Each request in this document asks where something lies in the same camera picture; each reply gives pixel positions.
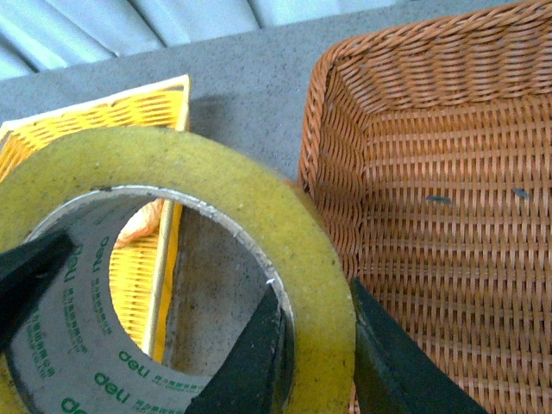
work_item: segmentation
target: gray countertop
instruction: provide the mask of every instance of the gray countertop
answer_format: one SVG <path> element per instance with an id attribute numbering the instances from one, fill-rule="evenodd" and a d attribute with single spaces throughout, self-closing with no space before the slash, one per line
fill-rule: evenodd
<path id="1" fill-rule="evenodd" d="M 0 121 L 18 119 L 189 73 L 191 129 L 295 179 L 304 100 L 314 66 L 353 35 L 505 0 L 410 0 L 384 9 L 41 72 L 0 83 Z"/>

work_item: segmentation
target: clear packing tape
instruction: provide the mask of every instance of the clear packing tape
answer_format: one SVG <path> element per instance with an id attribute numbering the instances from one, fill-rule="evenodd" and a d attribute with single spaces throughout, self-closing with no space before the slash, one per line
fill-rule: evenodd
<path id="1" fill-rule="evenodd" d="M 44 412 L 157 407 L 183 413 L 208 382 L 147 358 L 110 306 L 109 261 L 102 258 L 115 242 L 114 231 L 159 195 L 212 208 L 214 216 L 237 223 L 236 236 L 254 241 L 278 273 L 294 326 L 294 376 L 285 412 L 346 412 L 355 317 L 340 261 L 293 190 L 253 161 L 170 129 L 89 129 L 32 155 L 0 184 L 0 195 L 9 200 L 0 211 L 3 251 L 37 228 L 63 223 L 70 224 L 80 249 L 15 338 L 11 371 L 3 358 L 1 412 L 28 412 L 25 401 Z"/>

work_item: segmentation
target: white fabric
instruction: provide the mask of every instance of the white fabric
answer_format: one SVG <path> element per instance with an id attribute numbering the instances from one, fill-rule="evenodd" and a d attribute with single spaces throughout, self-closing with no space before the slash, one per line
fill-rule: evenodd
<path id="1" fill-rule="evenodd" d="M 0 0 L 0 79 L 401 0 Z"/>

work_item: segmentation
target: yellow plastic basket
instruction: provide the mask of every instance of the yellow plastic basket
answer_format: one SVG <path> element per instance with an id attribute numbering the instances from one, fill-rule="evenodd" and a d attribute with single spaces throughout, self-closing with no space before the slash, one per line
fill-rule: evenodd
<path id="1" fill-rule="evenodd" d="M 190 80 L 185 75 L 5 122 L 0 127 L 0 181 L 32 153 L 83 129 L 142 125 L 185 130 L 189 90 Z M 158 362 L 165 350 L 180 213 L 181 206 L 165 202 L 160 231 L 114 250 L 110 260 L 110 289 L 116 314 L 129 336 Z"/>

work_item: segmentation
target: wicker basket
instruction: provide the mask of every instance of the wicker basket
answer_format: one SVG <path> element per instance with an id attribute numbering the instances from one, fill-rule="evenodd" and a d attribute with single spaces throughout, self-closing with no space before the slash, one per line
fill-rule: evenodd
<path id="1" fill-rule="evenodd" d="M 343 41 L 307 97 L 299 182 L 348 277 L 490 412 L 552 412 L 550 92 L 541 1 Z"/>

